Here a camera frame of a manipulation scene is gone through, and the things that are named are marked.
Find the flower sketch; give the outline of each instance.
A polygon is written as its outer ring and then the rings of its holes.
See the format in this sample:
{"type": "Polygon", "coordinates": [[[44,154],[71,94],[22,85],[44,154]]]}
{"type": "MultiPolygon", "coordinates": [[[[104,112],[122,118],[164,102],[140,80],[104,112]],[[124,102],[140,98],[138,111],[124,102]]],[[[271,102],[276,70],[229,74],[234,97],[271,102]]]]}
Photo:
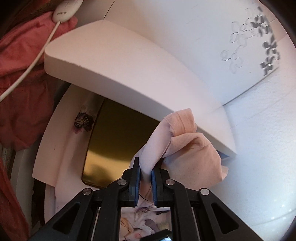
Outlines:
{"type": "Polygon", "coordinates": [[[239,57],[240,48],[247,46],[247,40],[252,37],[262,37],[265,34],[270,34],[270,42],[264,42],[263,48],[266,49],[265,53],[267,58],[265,62],[260,64],[263,69],[263,73],[266,76],[268,71],[273,70],[273,61],[280,59],[280,53],[277,51],[277,43],[274,38],[272,29],[270,28],[268,19],[263,15],[263,10],[260,7],[247,8],[246,12],[248,18],[244,24],[240,24],[237,21],[231,23],[232,34],[230,35],[230,42],[236,43],[236,48],[232,53],[228,50],[223,50],[220,54],[222,61],[229,62],[229,70],[235,74],[237,69],[242,67],[243,59],[239,57]]]}

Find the white electronic device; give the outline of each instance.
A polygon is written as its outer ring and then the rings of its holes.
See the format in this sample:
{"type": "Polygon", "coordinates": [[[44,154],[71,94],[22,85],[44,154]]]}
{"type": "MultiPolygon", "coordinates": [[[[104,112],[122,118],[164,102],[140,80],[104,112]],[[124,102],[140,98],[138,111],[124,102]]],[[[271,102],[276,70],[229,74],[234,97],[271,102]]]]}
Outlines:
{"type": "Polygon", "coordinates": [[[66,0],[63,1],[54,11],[52,21],[61,23],[68,21],[79,9],[83,0],[66,0]]]}

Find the gold metallic surface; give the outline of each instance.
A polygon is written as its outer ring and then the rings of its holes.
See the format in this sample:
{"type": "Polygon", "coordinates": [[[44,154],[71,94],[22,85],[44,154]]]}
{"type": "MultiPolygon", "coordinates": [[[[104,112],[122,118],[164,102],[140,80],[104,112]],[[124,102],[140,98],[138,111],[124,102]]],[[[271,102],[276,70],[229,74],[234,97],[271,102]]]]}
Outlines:
{"type": "Polygon", "coordinates": [[[103,188],[119,179],[158,124],[157,120],[105,99],[89,142],[82,181],[103,188]]]}

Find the red fabric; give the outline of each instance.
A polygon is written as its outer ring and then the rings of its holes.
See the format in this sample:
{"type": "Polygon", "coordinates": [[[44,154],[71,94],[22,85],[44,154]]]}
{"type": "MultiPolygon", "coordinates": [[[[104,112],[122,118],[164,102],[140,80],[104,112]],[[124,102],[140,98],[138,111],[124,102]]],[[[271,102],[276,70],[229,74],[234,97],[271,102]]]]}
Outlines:
{"type": "Polygon", "coordinates": [[[0,158],[0,224],[12,241],[26,241],[29,225],[15,197],[0,158]]]}
{"type": "MultiPolygon", "coordinates": [[[[77,18],[60,24],[52,39],[72,30],[77,18]]],[[[0,94],[37,56],[55,23],[52,12],[14,27],[0,40],[0,94]]],[[[43,134],[53,112],[56,81],[47,75],[42,56],[32,72],[0,103],[0,143],[16,151],[43,134]]]]}

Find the metal screw head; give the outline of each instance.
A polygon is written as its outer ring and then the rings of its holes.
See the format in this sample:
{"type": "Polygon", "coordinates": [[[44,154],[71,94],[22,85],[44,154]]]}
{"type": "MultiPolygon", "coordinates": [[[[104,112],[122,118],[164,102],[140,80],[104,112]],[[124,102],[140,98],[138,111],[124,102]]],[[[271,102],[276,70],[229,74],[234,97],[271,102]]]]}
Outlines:
{"type": "Polygon", "coordinates": [[[89,194],[91,194],[91,191],[92,191],[91,188],[84,188],[84,189],[82,190],[82,194],[83,194],[83,195],[89,195],[89,194]]]}
{"type": "Polygon", "coordinates": [[[117,183],[118,183],[119,186],[123,186],[123,185],[126,184],[126,180],[124,180],[124,179],[119,179],[119,180],[117,181],[117,183]]]}
{"type": "Polygon", "coordinates": [[[202,190],[200,190],[200,193],[204,196],[207,196],[210,194],[210,191],[206,188],[203,188],[202,190]]]}
{"type": "Polygon", "coordinates": [[[174,185],[174,184],[175,184],[175,181],[172,180],[172,179],[167,179],[167,180],[165,181],[165,183],[168,184],[169,186],[171,186],[171,185],[174,185]]]}

